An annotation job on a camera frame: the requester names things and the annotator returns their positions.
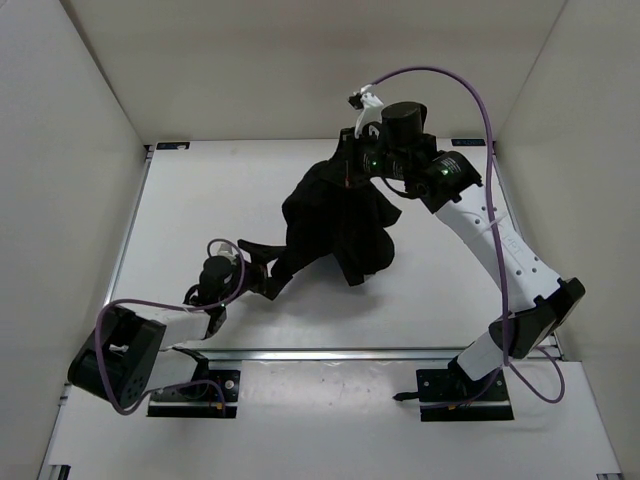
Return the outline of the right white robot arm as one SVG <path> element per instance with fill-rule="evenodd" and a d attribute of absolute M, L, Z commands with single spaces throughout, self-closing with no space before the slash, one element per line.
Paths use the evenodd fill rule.
<path fill-rule="evenodd" d="M 380 178 L 404 184 L 447 225 L 490 275 L 502 296 L 502 314 L 449 364 L 449 391 L 471 400 L 509 360 L 523 359 L 553 333 L 585 296 L 577 278 L 563 279 L 504 221 L 493 204 L 488 175 L 457 151 L 438 148 L 424 133 L 426 106 L 384 105 L 371 94 L 349 100 L 359 115 L 339 142 L 346 184 Z"/>

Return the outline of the black skirt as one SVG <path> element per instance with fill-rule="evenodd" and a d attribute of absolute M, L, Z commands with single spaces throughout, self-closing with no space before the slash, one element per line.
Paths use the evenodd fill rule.
<path fill-rule="evenodd" d="M 282 204 L 286 247 L 271 268 L 267 297 L 275 298 L 300 270 L 333 256 L 351 287 L 388 268 L 395 245 L 387 229 L 401 210 L 371 182 L 347 188 L 331 181 L 331 162 L 314 164 Z"/>

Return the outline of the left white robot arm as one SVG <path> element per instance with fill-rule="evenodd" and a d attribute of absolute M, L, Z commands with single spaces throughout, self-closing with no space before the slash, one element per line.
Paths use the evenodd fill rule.
<path fill-rule="evenodd" d="M 153 393 L 180 390 L 190 399 L 214 388 L 204 356 L 188 348 L 211 338 L 229 304 L 246 292 L 275 298 L 284 281 L 268 267 L 286 249 L 240 240 L 218 240 L 209 249 L 195 285 L 180 305 L 116 300 L 99 313 L 67 372 L 68 382 L 126 415 Z"/>

